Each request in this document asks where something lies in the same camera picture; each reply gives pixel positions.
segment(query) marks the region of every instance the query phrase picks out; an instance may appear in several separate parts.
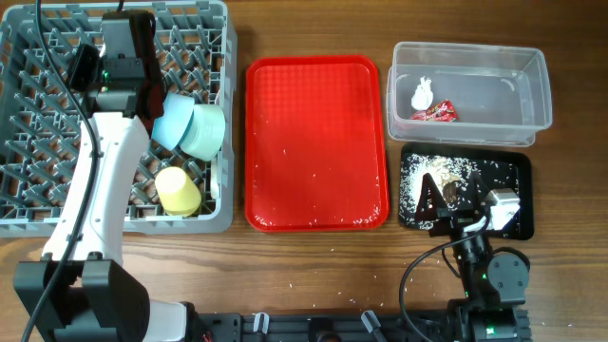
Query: tray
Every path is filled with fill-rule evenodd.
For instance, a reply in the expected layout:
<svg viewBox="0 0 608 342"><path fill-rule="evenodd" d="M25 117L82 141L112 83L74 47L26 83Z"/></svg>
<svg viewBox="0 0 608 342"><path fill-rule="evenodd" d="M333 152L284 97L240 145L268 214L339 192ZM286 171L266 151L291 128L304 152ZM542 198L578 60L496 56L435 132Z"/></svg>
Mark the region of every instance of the tray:
<svg viewBox="0 0 608 342"><path fill-rule="evenodd" d="M419 197L416 191L417 179L422 180L425 165L434 163L438 158L450 160L456 172L450 172L462 181L457 190L456 200L447 200L448 206L457 208L468 206L467 199L460 194L466 193L467 178L472 170L479 172L488 189L511 188L520 197L520 211L501 231L488 231L494 238L526 240L534 236L534 209L532 200L532 166L530 160L521 153L463 148L431 143L409 143L401 149L401 181L399 189L399 220L408 228L430 229L432 222L416 223L414 215Z"/></svg>
<svg viewBox="0 0 608 342"><path fill-rule="evenodd" d="M43 6L45 36L61 68L67 69L80 44L101 48L101 16L116 7L114 2ZM169 90L192 96L198 104L220 105L226 135L218 153L217 199L211 197L210 162L151 143L138 165L123 228L145 234L224 231L233 219L232 109L237 84L237 34L228 8L211 0L125 3L124 9L154 13L154 42ZM0 25L0 238L52 234L78 156L78 116L48 70L34 10L33 5L13 6ZM182 167L200 185L204 204L197 216L164 214L154 177L170 165Z"/></svg>
<svg viewBox="0 0 608 342"><path fill-rule="evenodd" d="M389 213L378 72L363 56L247 72L245 215L263 232L371 229Z"/></svg>

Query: black tray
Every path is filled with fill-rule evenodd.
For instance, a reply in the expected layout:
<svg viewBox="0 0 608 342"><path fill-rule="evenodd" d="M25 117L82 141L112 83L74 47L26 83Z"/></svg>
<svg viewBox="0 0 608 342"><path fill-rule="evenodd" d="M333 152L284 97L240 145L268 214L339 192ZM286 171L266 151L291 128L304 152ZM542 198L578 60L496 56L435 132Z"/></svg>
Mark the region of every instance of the black tray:
<svg viewBox="0 0 608 342"><path fill-rule="evenodd" d="M408 143L401 149L401 181L409 172L413 154L428 157L464 158L475 162L482 181L490 190L509 187L520 197L520 211L515 217L501 231L488 231L488 235L494 238L519 240L527 240L534 236L532 166L524 154L431 143ZM405 205L408 198L408 194L400 191L399 220L408 228L421 229L418 225L412 224L415 210L408 210Z"/></svg>

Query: red tray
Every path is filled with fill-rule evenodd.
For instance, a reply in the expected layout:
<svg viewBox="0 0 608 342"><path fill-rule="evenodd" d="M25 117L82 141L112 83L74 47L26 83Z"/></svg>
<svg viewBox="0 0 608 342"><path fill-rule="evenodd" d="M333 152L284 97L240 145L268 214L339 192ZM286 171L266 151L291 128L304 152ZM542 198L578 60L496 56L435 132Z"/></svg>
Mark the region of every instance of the red tray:
<svg viewBox="0 0 608 342"><path fill-rule="evenodd" d="M372 229L389 214L378 70L364 56L247 71L245 216L263 232Z"/></svg>

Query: wire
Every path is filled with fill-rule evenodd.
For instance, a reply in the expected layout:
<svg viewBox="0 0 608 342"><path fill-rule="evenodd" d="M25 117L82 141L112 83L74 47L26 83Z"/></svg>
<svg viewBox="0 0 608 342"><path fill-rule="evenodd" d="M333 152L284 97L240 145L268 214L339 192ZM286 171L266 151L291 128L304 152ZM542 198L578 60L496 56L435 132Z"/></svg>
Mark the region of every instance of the wire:
<svg viewBox="0 0 608 342"><path fill-rule="evenodd" d="M460 275L458 274L458 271L456 271L456 269L454 269L454 266L452 266L452 264L447 259L445 248L443 250L441 250L441 256L444 258L444 261L446 262L447 267L449 267L449 270L454 274L454 276L456 276L457 278L460 279Z"/></svg>
<svg viewBox="0 0 608 342"><path fill-rule="evenodd" d="M33 331L34 325L36 324L36 320L38 319L38 316L40 315L40 312L42 311L45 304L47 304L48 297L53 292L55 286L57 285L57 282L61 278L64 268L66 267L67 260L69 259L69 256L71 256L72 251L74 250L74 246L76 245L76 243L79 240L80 228L83 224L83 220L85 219L85 212L86 212L86 208L88 207L88 203L89 203L89 200L91 197L91 192L93 190L93 184L95 183L95 176L97 174L97 165L99 163L99 145L97 143L97 138L95 137L95 133L93 132L93 127L91 127L91 123L86 118L86 115L85 115L83 109L81 108L80 104L78 103L78 100L76 100L76 98L74 97L74 94L72 94L72 92L69 90L69 87L67 86L66 81L64 80L64 77L59 72L59 68L55 64L55 61L53 61L49 48L48 48L48 45L47 45L47 41L45 40L45 35L43 33L43 28L42 28L42 0L36 0L36 27L38 28L38 38L40 39L40 44L42 46L43 51L45 52L45 55L47 56L48 63L50 64L50 68L55 73L55 75L58 76L59 79L61 80L61 86L63 88L63 91L65 92L65 94L69 98L69 100L76 107L76 110L78 111L78 114L80 115L80 118L83 121L83 124L85 125L86 132L88 133L88 136L90 137L90 140L91 140L91 168L90 168L90 172L88 174L88 179L86 180L86 188L85 188L85 194L83 196L83 201L81 202L80 209L78 210L78 215L76 216L76 221L74 222L74 228L72 229L72 233L69 237L69 241L67 242L66 250L64 251L64 254L61 257L61 260L59 261L59 264L57 265L55 272L53 272L52 277L48 281L48 284L47 284L45 290L43 291L42 295L40 296L40 299L38 300L38 303L36 304L34 311L31 313L31 316L29 317L28 324L26 325L26 328L24 329L24 332L23 332L23 336L21 337L21 342L29 341L31 332Z"/></svg>
<svg viewBox="0 0 608 342"><path fill-rule="evenodd" d="M459 243L463 243L466 241L469 241L471 239L474 239L478 236L480 236L481 234L483 234L485 232L485 230L487 229L488 224L490 223L490 217L489 214L486 214L485 216L485 223L484 226L478 230L477 232L475 232L475 234L469 236L469 237L463 237L459 240L456 241L451 241L451 242L446 242L442 245L439 245L435 248L432 248L424 253L422 253L420 256L418 256L414 262L410 263L410 265L408 266L408 268L406 269L406 271L403 273L403 277L401 278L401 284L399 285L399 306L401 307L401 315L406 319L406 321L408 322L408 324L411 326L411 328L418 333L418 335L420 337L422 337L423 340L427 341L427 342L433 342L430 338L426 337L420 330L418 330L418 328L416 328L416 326L414 325L414 323L411 321L411 319L409 318L408 315L408 311L406 310L406 302L405 302L405 297L404 297L404 292L406 290L406 282L408 281L409 278L409 274L411 273L411 271L413 271L414 267L416 267L420 262L422 262L422 260L426 259L429 256L432 256L433 254L444 250L445 248L449 248L452 246L455 246Z"/></svg>

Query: wooden table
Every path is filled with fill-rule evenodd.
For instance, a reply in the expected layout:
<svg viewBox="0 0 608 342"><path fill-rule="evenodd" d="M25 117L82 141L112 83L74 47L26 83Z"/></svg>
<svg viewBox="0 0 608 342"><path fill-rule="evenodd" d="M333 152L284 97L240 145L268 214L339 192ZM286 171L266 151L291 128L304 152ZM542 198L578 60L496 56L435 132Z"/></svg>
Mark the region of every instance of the wooden table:
<svg viewBox="0 0 608 342"><path fill-rule="evenodd" d="M0 11L26 2L5 1ZM240 76L234 223L219 235L125 237L124 267L151 297L191 301L202 313L395 313L405 263L445 241L397 222L403 143L387 136L391 213L381 228L258 233L242 210L244 71L265 56L361 53L377 64L385 89L392 49L401 41L535 47L546 57L554 109L553 126L533 146L517 150L533 165L536 234L525 242L492 242L521 249L532 260L525 308L535 340L608 340L605 2L238 1L228 8L237 29ZM44 243L0 240L0 341L21 336L28 315L12 289L12 275L18 261L38 259ZM427 260L408 283L411 308L440 309L462 296L459 280L437 260Z"/></svg>

